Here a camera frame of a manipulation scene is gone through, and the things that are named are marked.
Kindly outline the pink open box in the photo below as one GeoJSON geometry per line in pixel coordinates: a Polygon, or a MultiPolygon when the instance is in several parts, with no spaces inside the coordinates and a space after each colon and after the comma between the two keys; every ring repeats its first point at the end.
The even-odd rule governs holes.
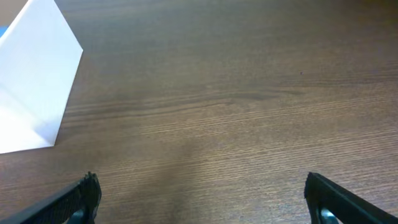
{"type": "Polygon", "coordinates": [[[1,2],[1,153],[54,146],[82,54],[54,0],[1,2]]]}

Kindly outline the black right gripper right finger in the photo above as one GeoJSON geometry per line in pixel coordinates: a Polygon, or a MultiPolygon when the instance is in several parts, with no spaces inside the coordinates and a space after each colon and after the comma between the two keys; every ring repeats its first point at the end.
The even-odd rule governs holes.
{"type": "Polygon", "coordinates": [[[397,224],[397,217],[381,210],[325,176],[310,172],[304,197],[312,224],[397,224]]]}

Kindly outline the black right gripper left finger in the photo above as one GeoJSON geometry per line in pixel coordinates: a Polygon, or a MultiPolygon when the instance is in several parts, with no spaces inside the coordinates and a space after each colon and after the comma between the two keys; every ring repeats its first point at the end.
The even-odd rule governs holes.
{"type": "Polygon", "coordinates": [[[100,201],[98,177],[88,172],[61,191],[1,220],[1,224],[94,224],[100,201]]]}

